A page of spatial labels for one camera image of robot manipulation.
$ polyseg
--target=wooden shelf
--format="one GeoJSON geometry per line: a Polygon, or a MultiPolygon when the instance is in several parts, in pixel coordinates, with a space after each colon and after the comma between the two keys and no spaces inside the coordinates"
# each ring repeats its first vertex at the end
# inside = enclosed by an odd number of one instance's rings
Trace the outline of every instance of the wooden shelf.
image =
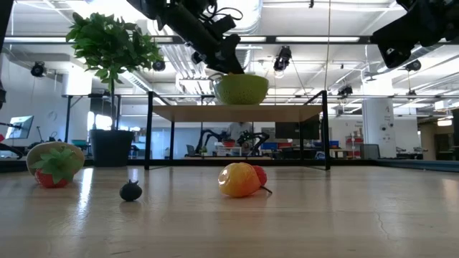
{"type": "Polygon", "coordinates": [[[153,112],[174,122],[300,122],[322,112],[320,105],[155,106],[153,112]]]}

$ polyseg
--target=ceiling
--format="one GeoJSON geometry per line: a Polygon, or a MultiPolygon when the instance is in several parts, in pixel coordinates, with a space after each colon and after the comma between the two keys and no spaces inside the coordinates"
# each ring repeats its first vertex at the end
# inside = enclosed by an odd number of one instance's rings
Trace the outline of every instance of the ceiling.
{"type": "MultiPolygon", "coordinates": [[[[71,25],[70,17],[73,11],[78,11],[82,15],[93,11],[124,14],[125,19],[135,20],[143,28],[148,27],[148,23],[151,22],[132,10],[124,0],[92,0],[87,2],[83,0],[18,0],[14,5],[7,33],[10,36],[65,36],[69,31],[69,25],[71,25]]],[[[328,34],[328,19],[330,19],[329,29],[332,36],[368,36],[405,13],[398,5],[394,4],[394,0],[332,0],[330,17],[328,16],[328,0],[315,0],[316,4],[312,9],[308,8],[308,1],[219,0],[219,3],[224,4],[224,6],[229,3],[241,10],[248,10],[246,14],[249,15],[246,15],[245,19],[257,20],[257,26],[253,32],[250,32],[250,35],[324,36],[328,34]],[[257,5],[260,5],[259,13],[253,11],[257,5]]],[[[148,31],[152,34],[168,33],[155,32],[152,29],[148,31]]],[[[337,89],[345,84],[353,87],[354,94],[359,94],[362,79],[368,79],[365,76],[362,78],[360,70],[376,72],[376,68],[384,67],[379,50],[375,45],[295,44],[290,46],[293,61],[290,62],[283,77],[276,78],[272,69],[272,61],[281,46],[282,44],[240,46],[243,49],[241,51],[249,49],[247,52],[249,65],[246,71],[267,77],[272,88],[270,94],[302,95],[306,93],[312,95],[324,88],[336,94],[337,89]]],[[[25,57],[33,57],[33,54],[48,54],[49,56],[68,54],[72,56],[70,45],[64,44],[15,44],[11,50],[14,54],[25,57]]],[[[400,95],[405,95],[409,87],[417,88],[418,94],[423,95],[437,95],[444,92],[450,95],[457,94],[455,89],[459,90],[457,88],[459,77],[458,79],[452,77],[445,83],[429,87],[426,90],[423,88],[429,83],[457,72],[455,68],[459,65],[459,59],[457,59],[459,56],[456,54],[458,50],[459,46],[445,45],[423,55],[419,58],[422,69],[419,72],[412,72],[409,80],[407,72],[400,70],[388,72],[384,76],[392,78],[394,93],[400,95]]],[[[181,47],[181,51],[183,57],[189,61],[184,47],[181,47]]],[[[25,61],[32,62],[35,60],[26,59],[25,61]]],[[[204,72],[207,76],[213,73],[209,70],[204,72]]],[[[181,88],[181,92],[176,86],[177,71],[171,62],[166,63],[166,70],[163,72],[142,71],[140,76],[160,94],[193,93],[185,87],[181,88]]],[[[103,87],[103,85],[96,82],[93,87],[103,87]]],[[[133,88],[133,86],[128,82],[125,83],[122,89],[123,93],[130,92],[129,88],[133,88]]],[[[265,100],[266,103],[275,101],[277,103],[297,102],[300,104],[305,99],[279,97],[265,100]]],[[[427,110],[434,101],[418,101],[416,104],[412,104],[412,107],[427,110]]],[[[132,100],[132,102],[140,103],[142,101],[132,100]]],[[[395,100],[395,102],[402,104],[406,103],[407,100],[395,100]]],[[[347,105],[346,108],[358,106],[360,106],[360,100],[347,105]]]]}

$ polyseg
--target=table surface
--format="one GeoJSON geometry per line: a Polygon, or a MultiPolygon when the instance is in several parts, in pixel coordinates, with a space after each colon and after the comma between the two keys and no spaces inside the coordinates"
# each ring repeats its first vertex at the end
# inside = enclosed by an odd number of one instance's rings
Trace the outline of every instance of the table surface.
{"type": "Polygon", "coordinates": [[[320,105],[154,106],[153,112],[174,122],[300,122],[322,112],[320,105]]]}
{"type": "Polygon", "coordinates": [[[62,189],[0,174],[0,257],[458,257],[459,173],[265,167],[272,195],[232,199],[221,170],[86,168],[62,189]]]}

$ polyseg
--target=chair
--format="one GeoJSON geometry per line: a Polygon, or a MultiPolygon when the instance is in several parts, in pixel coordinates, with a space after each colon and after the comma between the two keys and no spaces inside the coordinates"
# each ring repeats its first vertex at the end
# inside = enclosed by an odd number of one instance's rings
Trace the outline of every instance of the chair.
{"type": "Polygon", "coordinates": [[[360,145],[361,159],[379,159],[381,154],[379,152],[379,145],[377,144],[361,144],[360,145]]]}

